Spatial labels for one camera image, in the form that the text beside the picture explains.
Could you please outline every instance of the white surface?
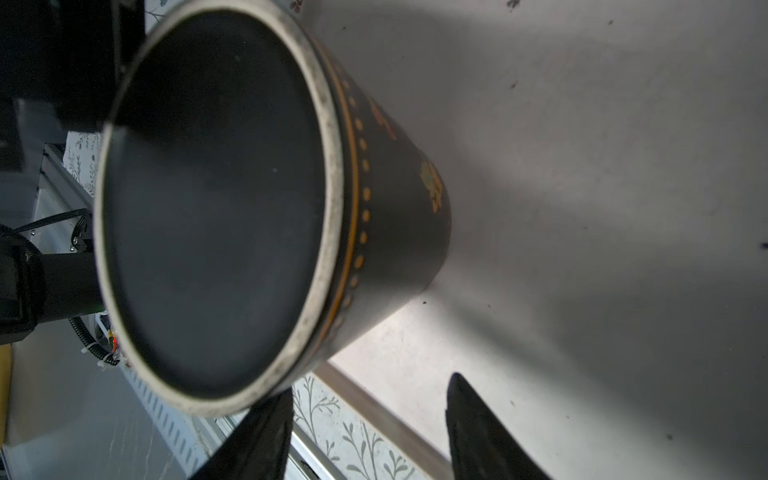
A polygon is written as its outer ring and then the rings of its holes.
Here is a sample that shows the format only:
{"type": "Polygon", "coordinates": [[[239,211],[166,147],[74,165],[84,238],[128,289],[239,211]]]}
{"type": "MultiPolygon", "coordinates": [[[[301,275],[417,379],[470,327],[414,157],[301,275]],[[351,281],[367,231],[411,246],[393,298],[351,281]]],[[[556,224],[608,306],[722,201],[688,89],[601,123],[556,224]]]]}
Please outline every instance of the white surface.
{"type": "Polygon", "coordinates": [[[444,452],[458,370],[556,479],[767,477],[767,19],[325,0],[454,215],[435,282],[333,362],[444,452]]]}

